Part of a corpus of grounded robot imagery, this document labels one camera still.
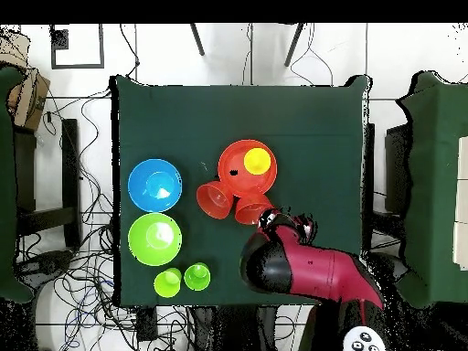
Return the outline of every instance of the black cable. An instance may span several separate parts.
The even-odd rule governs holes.
[[[296,317],[294,319],[294,326],[293,326],[294,333],[292,334],[291,348],[290,348],[289,351],[293,351],[294,338],[296,337],[296,328],[295,328],[295,326],[297,325],[297,319],[299,319],[299,314],[301,313],[302,308],[303,308],[303,306],[300,305],[299,310],[297,311],[297,315],[296,315]]]
[[[390,241],[390,242],[384,242],[384,243],[378,244],[378,245],[372,247],[371,250],[388,248],[390,246],[398,245],[399,243],[401,243],[401,241],[399,239],[395,239],[395,240]]]
[[[99,343],[99,341],[102,339],[105,333],[106,333],[106,329],[104,328],[104,330],[102,330],[101,336],[97,338],[96,342],[94,342],[94,344],[91,346],[90,351],[92,351],[92,349]]]
[[[122,31],[122,25],[121,27],[121,32],[122,36],[125,39],[127,45],[129,46],[129,49],[132,51],[133,55],[135,56],[135,67],[132,69],[132,71],[127,74],[127,77],[129,77],[133,71],[136,69],[136,67],[139,66],[140,61],[136,55],[136,53],[133,51],[130,42],[126,38],[125,34]],[[69,102],[68,104],[62,106],[61,108],[58,107],[57,101],[52,94],[52,92],[49,90],[49,93],[52,97],[53,103],[55,104],[56,110],[53,112],[45,113],[43,114],[43,123],[46,128],[46,130],[52,134],[56,135],[57,134],[57,128],[55,127],[53,122],[50,122],[54,131],[51,131],[48,128],[48,125],[46,124],[45,121],[45,115],[46,114],[53,114],[54,116],[58,116],[61,121],[63,121],[63,117],[61,116],[60,112],[65,109],[66,107],[70,106],[72,103],[80,101],[80,100],[85,100],[88,99],[86,102],[84,102],[81,106],[81,115],[87,120],[96,130],[96,135],[92,139],[92,141],[87,144],[80,152],[78,152],[77,149],[74,148],[73,143],[71,141],[71,138],[69,136],[69,133],[65,130],[64,133],[60,136],[60,143],[62,140],[63,135],[68,136],[71,147],[73,150],[73,153],[75,154],[75,157],[77,158],[77,161],[79,162],[79,167],[80,167],[80,173],[83,175],[83,177],[88,181],[90,185],[90,190],[91,190],[91,204],[90,206],[82,213],[82,220],[83,223],[87,223],[91,219],[91,224],[90,224],[90,232],[88,233],[87,236],[84,237],[83,241],[81,242],[80,246],[78,249],[76,249],[75,255],[78,254],[78,256],[74,257],[70,263],[79,263],[79,266],[76,268],[69,268],[66,273],[64,273],[63,276],[58,277],[54,281],[54,292],[58,296],[58,298],[65,304],[69,305],[71,307],[71,310],[69,311],[69,314],[67,316],[66,324],[64,325],[65,328],[65,343],[61,347],[59,351],[68,351],[70,348],[76,348],[80,345],[80,343],[76,340],[77,335],[80,335],[80,330],[82,328],[90,328],[95,326],[96,324],[99,324],[104,328],[103,333],[98,337],[96,342],[92,345],[90,351],[93,350],[93,348],[96,346],[96,344],[99,343],[101,340],[102,336],[104,333],[106,333],[109,329],[109,324],[107,321],[111,321],[113,323],[113,327],[118,329],[124,341],[126,344],[133,350],[133,351],[140,351],[139,346],[137,344],[137,347],[133,345],[134,342],[134,336],[133,336],[133,341],[130,343],[128,339],[126,338],[125,332],[134,332],[135,333],[135,327],[134,327],[134,320],[129,318],[131,314],[134,314],[137,308],[121,308],[121,307],[115,307],[112,305],[112,298],[109,295],[109,291],[104,290],[103,284],[108,282],[112,277],[107,275],[101,270],[102,265],[105,262],[112,261],[112,244],[109,238],[109,228],[108,226],[101,226],[97,229],[93,229],[94,227],[94,222],[93,222],[93,210],[96,206],[99,205],[101,208],[102,212],[107,213],[107,211],[104,211],[104,208],[102,207],[102,200],[104,199],[107,201],[107,203],[113,208],[112,202],[110,201],[107,196],[105,196],[101,192],[101,186],[99,184],[99,181],[92,175],[90,172],[86,170],[84,167],[83,163],[81,162],[81,157],[83,156],[84,152],[89,149],[98,139],[99,137],[99,128],[94,124],[93,121],[90,120],[90,118],[85,114],[84,108],[87,103],[90,102],[91,97],[94,97],[98,94],[103,94],[106,92],[108,89],[104,91],[98,91],[94,94],[91,94],[88,97],[84,98],[78,98],[74,101]],[[108,91],[106,94],[97,97],[96,99],[102,99],[106,98],[110,92]],[[98,236],[99,237],[99,243],[101,250],[97,251],[95,253],[90,253],[90,239],[92,236]],[[86,255],[80,255],[80,248],[88,242],[88,254]],[[28,254],[34,254],[34,253],[29,253],[30,249],[33,246],[36,246],[38,244],[38,241],[30,246],[27,250],[23,249],[26,255]],[[69,279],[73,279],[74,282],[83,282],[84,285],[82,287],[79,287],[79,289],[74,289],[72,286],[71,282]],[[70,298],[72,300],[72,303],[64,299],[60,293],[59,290],[57,289],[57,285],[61,283],[62,289],[69,293]],[[121,313],[124,313],[124,318],[119,317]],[[193,343],[193,341],[190,338],[190,332],[194,331],[193,326],[190,322],[190,319],[186,319],[180,312],[175,311],[175,313],[181,315],[184,319],[184,322],[181,323],[178,320],[175,320],[171,324],[171,333],[170,335],[172,336],[173,334],[176,334],[178,332],[183,332],[184,335],[187,337],[187,351],[189,349],[189,346],[196,346],[196,344]],[[100,314],[104,315],[104,321],[101,320]],[[180,329],[179,330],[174,330],[174,325],[179,324]],[[154,351],[167,351],[169,347],[173,349],[175,339],[172,337],[170,338],[170,343],[166,342],[165,340],[167,339],[167,335],[159,335],[159,338],[167,344],[166,349],[159,349],[155,348]]]
[[[27,250],[25,251],[25,254],[26,254],[26,257],[28,259],[30,259],[29,257],[29,252],[31,251],[31,249],[33,249],[41,240],[42,238],[40,237],[40,234],[39,233],[34,233],[34,235],[37,237],[37,241],[34,242],[32,245],[30,245]]]
[[[247,33],[246,33],[247,39],[249,41],[250,41],[250,37],[249,37],[250,26],[251,26],[251,23],[249,23],[247,25]],[[249,50],[249,52],[247,53],[247,55],[245,57],[244,70],[242,71],[242,86],[244,85],[244,81],[245,81],[245,68],[247,67],[247,58],[249,57],[249,55],[250,55],[250,50]]]
[[[125,75],[125,77],[130,78],[130,75],[136,70],[136,68],[138,66],[140,66],[140,59],[138,58],[138,56],[134,52],[134,50],[132,48],[132,45],[130,44],[130,42],[127,39],[127,36],[125,36],[125,34],[123,33],[122,24],[120,24],[119,27],[121,29],[121,33],[122,33],[123,38],[125,39],[125,42],[127,42],[128,48],[130,49],[130,51],[132,51],[132,54],[135,57],[135,66],[133,67],[133,69],[128,74]]]
[[[23,240],[23,262],[26,261],[26,241],[25,241],[25,236],[22,237]]]
[[[464,80],[466,77],[468,77],[468,74],[466,74],[463,78],[461,78],[457,83],[462,82],[462,80]]]
[[[294,63],[290,66],[290,69],[292,71],[292,73],[294,73],[295,75],[297,75],[298,77],[302,78],[303,80],[306,80],[307,82],[309,82],[311,85],[314,85],[310,80],[308,80],[306,77],[303,77],[301,74],[295,72],[293,70],[293,66],[299,62],[303,57],[305,57],[305,54],[307,54],[307,52],[309,51],[311,45],[312,45],[312,42],[314,40],[314,34],[315,34],[315,23],[311,23],[310,27],[309,27],[309,38],[307,39],[307,42],[308,42],[308,46],[307,46],[307,49],[304,51],[304,53],[297,59],[294,61]]]
[[[293,332],[294,332],[294,330],[295,330],[295,327],[296,327],[296,323],[295,323],[294,320],[291,319],[289,316],[286,316],[286,315],[278,316],[278,317],[276,318],[276,320],[278,320],[278,319],[280,319],[280,318],[282,318],[282,317],[285,318],[285,319],[288,319],[288,320],[291,322],[292,330],[291,330],[291,332],[290,332],[287,336],[283,336],[283,337],[280,337],[280,338],[275,338],[275,339],[274,339],[275,342],[276,342],[276,341],[279,341],[279,340],[283,340],[283,339],[289,338],[289,337],[293,334]]]
[[[195,333],[195,329],[191,326],[190,319],[189,319],[188,315],[187,315],[187,317],[183,316],[182,313],[181,313],[180,311],[177,311],[176,308],[175,308],[174,306],[173,306],[173,309],[174,309],[175,313],[179,314],[179,315],[182,317],[182,319],[184,319],[184,323],[185,323],[186,327],[188,328],[188,332],[186,332],[186,331],[184,330],[184,327],[180,324],[180,322],[177,321],[178,324],[179,324],[180,327],[181,327],[181,330],[179,330],[179,331],[177,331],[177,332],[182,331],[182,332],[184,333],[184,335],[186,336],[186,339],[187,339],[187,348],[186,348],[186,351],[189,350],[190,345],[192,345],[192,347],[194,347],[194,349],[197,349],[197,350],[198,350],[197,344],[196,344],[196,343],[192,340],[192,338],[190,337],[190,331],[193,331],[193,333]]]

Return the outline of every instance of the small green cup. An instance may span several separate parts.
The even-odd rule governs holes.
[[[154,279],[154,290],[161,297],[174,297],[180,291],[182,273],[178,268],[169,268]]]
[[[192,291],[203,291],[208,287],[211,275],[208,266],[203,262],[197,262],[190,266],[184,273],[186,286]]]

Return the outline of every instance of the chair leg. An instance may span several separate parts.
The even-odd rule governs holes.
[[[296,50],[297,41],[301,36],[301,32],[303,31],[304,23],[298,23],[296,32],[294,33],[294,37],[292,38],[291,46],[289,47],[288,56],[286,57],[286,61],[284,62],[284,66],[288,67],[291,63],[291,58],[293,57],[294,51]]]
[[[203,46],[201,45],[200,35],[198,34],[197,26],[195,25],[195,23],[190,23],[190,27],[192,28],[192,33],[194,34],[194,38],[197,43],[198,52],[203,57],[205,55],[205,51],[203,50]]]

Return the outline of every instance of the black table leg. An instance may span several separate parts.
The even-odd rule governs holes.
[[[65,246],[78,249],[81,244],[80,160],[78,158],[78,121],[62,120],[62,203],[72,207],[74,219],[63,226]]]
[[[374,211],[374,142],[376,125],[369,123],[364,131],[364,174],[362,186],[362,250],[372,245],[372,218]]]
[[[299,36],[303,30],[304,23],[298,23],[296,32],[294,33],[294,37],[292,38],[291,46],[289,47],[288,56],[286,57],[286,61],[284,62],[284,66],[288,67],[291,63],[291,58],[293,57],[294,51],[296,50],[297,41],[299,40]]]
[[[203,50],[203,46],[201,45],[200,35],[198,34],[197,26],[195,25],[195,23],[190,23],[190,27],[192,28],[192,33],[194,34],[194,38],[197,43],[198,51],[200,55],[203,57],[205,55],[205,51]]]
[[[374,211],[372,214],[372,228],[395,239],[406,240],[405,224],[402,217],[391,213]]]

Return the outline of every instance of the orange cup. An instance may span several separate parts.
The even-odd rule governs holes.
[[[203,211],[216,219],[228,216],[234,196],[225,184],[213,181],[197,189],[197,202]]]
[[[239,199],[236,205],[236,220],[243,225],[256,225],[263,211],[273,208],[263,194],[251,194]]]

